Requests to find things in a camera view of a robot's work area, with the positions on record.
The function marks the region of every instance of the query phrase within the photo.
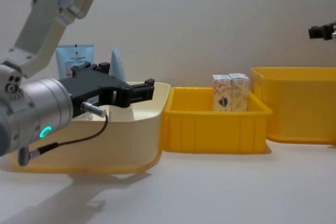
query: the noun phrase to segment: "product box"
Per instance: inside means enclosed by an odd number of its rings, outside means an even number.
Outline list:
[[[232,80],[225,74],[213,75],[214,111],[231,111]]]
[[[232,79],[232,111],[247,111],[249,79],[243,73],[231,73]]]

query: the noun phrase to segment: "plastic container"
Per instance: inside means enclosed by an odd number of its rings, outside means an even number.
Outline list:
[[[247,112],[212,110],[212,88],[172,88],[164,109],[163,149],[185,153],[263,153],[271,110],[249,93]]]
[[[36,159],[26,167],[17,165],[17,153],[11,154],[16,170],[42,173],[109,173],[125,174],[147,170],[160,159],[162,149],[161,119],[170,86],[155,83],[153,100],[133,104],[134,121],[109,122],[98,137],[72,145],[61,146]],[[63,142],[82,138],[99,131],[104,119],[93,116],[92,121],[72,121],[43,140],[29,146]]]
[[[253,92],[273,110],[268,139],[336,143],[336,68],[252,68]]]

